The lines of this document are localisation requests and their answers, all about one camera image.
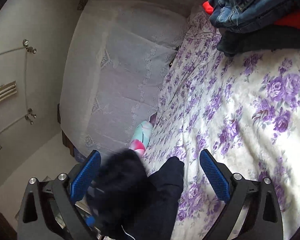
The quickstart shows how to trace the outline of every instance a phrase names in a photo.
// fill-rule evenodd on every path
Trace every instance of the blue denim jeans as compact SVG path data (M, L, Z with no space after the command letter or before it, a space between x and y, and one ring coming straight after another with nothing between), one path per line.
M293 0L209 0L214 8L210 22L236 33L261 29L290 13Z

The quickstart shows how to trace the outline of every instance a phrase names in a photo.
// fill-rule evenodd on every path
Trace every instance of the silver screw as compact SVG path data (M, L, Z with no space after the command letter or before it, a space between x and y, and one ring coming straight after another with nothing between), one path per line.
M241 176L241 174L239 174L239 173L233 174L233 177L234 177L236 180L242 179L242 176Z
M59 179L59 180L65 180L66 177L67 177L67 174L61 173L61 174L58 176L58 179Z
M30 183L30 184L34 184L36 181L37 181L36 178L31 178L31 179L29 179L29 183Z
M271 183L271 179L269 179L269 178L264 178L263 181L264 181L266 184L270 184L270 183Z

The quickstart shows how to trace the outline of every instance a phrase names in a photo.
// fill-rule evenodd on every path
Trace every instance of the stack of clothes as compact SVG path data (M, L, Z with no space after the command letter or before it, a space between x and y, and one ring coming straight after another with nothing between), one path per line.
M203 4L228 57L259 49L300 49L300 0L208 0Z

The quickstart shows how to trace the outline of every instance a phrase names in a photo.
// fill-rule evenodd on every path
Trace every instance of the pink and teal object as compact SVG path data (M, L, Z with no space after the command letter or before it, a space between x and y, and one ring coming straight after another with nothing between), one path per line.
M148 147L153 126L148 121L143 121L137 126L129 144L129 149L134 150L141 157Z

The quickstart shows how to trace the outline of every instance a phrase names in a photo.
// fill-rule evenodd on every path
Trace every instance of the dark gray folded clothing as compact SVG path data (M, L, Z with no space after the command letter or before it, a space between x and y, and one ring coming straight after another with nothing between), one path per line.
M227 57L260 49L300 49L300 30L269 25L251 33L226 31L217 45L217 50Z

